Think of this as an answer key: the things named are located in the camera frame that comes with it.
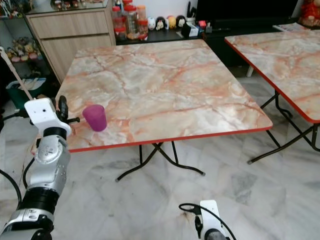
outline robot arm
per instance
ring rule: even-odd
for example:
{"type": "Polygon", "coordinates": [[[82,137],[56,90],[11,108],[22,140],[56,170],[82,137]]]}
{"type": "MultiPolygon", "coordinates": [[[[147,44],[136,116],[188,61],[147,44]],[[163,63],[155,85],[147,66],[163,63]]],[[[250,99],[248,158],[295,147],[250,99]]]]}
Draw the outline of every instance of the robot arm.
{"type": "Polygon", "coordinates": [[[230,240],[227,237],[223,226],[236,240],[234,234],[229,227],[220,219],[217,202],[215,200],[202,200],[200,205],[193,203],[183,203],[179,208],[185,212],[195,214],[195,229],[198,233],[198,238],[201,240],[230,240]]]}
{"type": "Polygon", "coordinates": [[[22,203],[12,214],[0,234],[0,240],[51,240],[54,212],[67,180],[70,161],[67,136],[68,106],[64,96],[59,100],[60,111],[48,98],[30,100],[25,109],[43,136],[35,153],[34,170],[22,203]]]}

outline black cable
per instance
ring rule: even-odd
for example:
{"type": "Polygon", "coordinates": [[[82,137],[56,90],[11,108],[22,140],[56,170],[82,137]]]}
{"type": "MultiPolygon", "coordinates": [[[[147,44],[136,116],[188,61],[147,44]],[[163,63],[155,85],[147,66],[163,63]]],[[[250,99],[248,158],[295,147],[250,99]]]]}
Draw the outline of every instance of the black cable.
{"type": "Polygon", "coordinates": [[[27,189],[27,187],[28,187],[28,184],[26,181],[26,175],[27,175],[29,168],[34,163],[34,161],[35,161],[35,158],[33,157],[32,160],[29,162],[29,164],[26,166],[25,170],[23,171],[22,181],[23,181],[23,185],[24,185],[25,189],[27,189]]]}
{"type": "Polygon", "coordinates": [[[8,120],[8,119],[11,119],[11,118],[14,118],[14,117],[17,117],[17,114],[16,113],[14,113],[14,114],[11,114],[11,115],[9,115],[9,116],[5,116],[5,117],[3,117],[3,121],[5,121],[5,120],[8,120]]]}
{"type": "Polygon", "coordinates": [[[185,212],[189,212],[189,213],[193,213],[193,209],[185,209],[185,208],[182,208],[183,206],[192,206],[193,209],[195,207],[197,208],[201,208],[205,211],[207,211],[208,213],[210,213],[211,215],[213,215],[216,219],[218,219],[223,226],[225,226],[225,228],[228,230],[228,232],[230,233],[231,237],[234,239],[234,240],[237,240],[235,235],[233,234],[233,232],[231,231],[231,229],[228,227],[228,225],[222,221],[222,219],[220,217],[218,217],[216,214],[214,214],[212,211],[210,211],[209,209],[206,209],[205,207],[203,206],[200,206],[200,205],[197,205],[197,204],[194,204],[194,203],[182,203],[179,205],[179,209],[181,209],[182,211],[185,211],[185,212]]]}
{"type": "Polygon", "coordinates": [[[13,187],[16,191],[16,195],[18,197],[18,207],[19,207],[19,205],[22,202],[22,196],[21,196],[21,192],[20,192],[18,184],[8,173],[6,173],[5,171],[2,171],[1,169],[0,169],[0,174],[2,174],[5,178],[7,178],[10,181],[10,183],[13,185],[13,187]]]}

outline plastic container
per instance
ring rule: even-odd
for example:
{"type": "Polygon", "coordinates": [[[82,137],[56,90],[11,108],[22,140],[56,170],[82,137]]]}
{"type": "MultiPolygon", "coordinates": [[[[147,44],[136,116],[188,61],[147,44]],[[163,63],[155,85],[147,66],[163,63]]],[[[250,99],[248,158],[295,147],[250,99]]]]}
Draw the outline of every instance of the plastic container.
{"type": "Polygon", "coordinates": [[[138,20],[138,30],[140,35],[148,34],[148,20],[138,20]]]}
{"type": "Polygon", "coordinates": [[[115,29],[124,27],[125,26],[124,20],[125,20],[125,18],[122,16],[122,12],[121,12],[120,7],[113,6],[112,7],[113,27],[115,29]]]}
{"type": "Polygon", "coordinates": [[[95,104],[87,106],[82,115],[88,122],[93,131],[101,132],[107,127],[107,118],[105,108],[102,105],[95,104]]]}
{"type": "Polygon", "coordinates": [[[126,17],[125,25],[127,34],[134,35],[138,32],[137,28],[137,7],[127,5],[124,7],[124,15],[126,17]]]}
{"type": "Polygon", "coordinates": [[[145,20],[147,19],[147,14],[146,14],[146,6],[145,5],[139,5],[137,7],[137,18],[139,20],[145,20]]]}
{"type": "Polygon", "coordinates": [[[126,32],[126,28],[123,27],[118,27],[118,28],[114,28],[114,35],[115,35],[115,39],[117,41],[124,41],[127,39],[127,32],[126,32]]]}
{"type": "Polygon", "coordinates": [[[123,9],[125,8],[125,6],[132,5],[132,1],[133,0],[122,0],[123,9]]]}

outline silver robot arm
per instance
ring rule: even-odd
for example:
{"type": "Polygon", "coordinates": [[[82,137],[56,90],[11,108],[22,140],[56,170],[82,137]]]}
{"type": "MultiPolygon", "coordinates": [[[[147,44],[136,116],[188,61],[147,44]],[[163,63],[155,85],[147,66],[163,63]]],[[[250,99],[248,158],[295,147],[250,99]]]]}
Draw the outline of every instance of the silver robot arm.
{"type": "Polygon", "coordinates": [[[22,203],[0,234],[0,240],[51,240],[54,212],[67,180],[70,153],[66,141],[71,133],[65,97],[59,100],[60,111],[48,98],[30,100],[25,109],[43,138],[35,153],[30,185],[22,203]]]}

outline wooden cabinet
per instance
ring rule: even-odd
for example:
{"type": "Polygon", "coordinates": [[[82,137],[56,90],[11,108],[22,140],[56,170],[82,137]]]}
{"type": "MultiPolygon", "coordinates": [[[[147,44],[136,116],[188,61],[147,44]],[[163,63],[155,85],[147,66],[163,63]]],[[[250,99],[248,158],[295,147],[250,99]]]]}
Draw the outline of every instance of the wooden cabinet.
{"type": "Polygon", "coordinates": [[[109,35],[97,35],[42,40],[42,45],[56,74],[63,80],[78,50],[112,44],[109,35]]]}
{"type": "Polygon", "coordinates": [[[111,7],[26,16],[60,83],[78,50],[116,45],[111,7]]]}
{"type": "Polygon", "coordinates": [[[103,11],[32,17],[30,22],[40,39],[109,32],[103,11]]]}

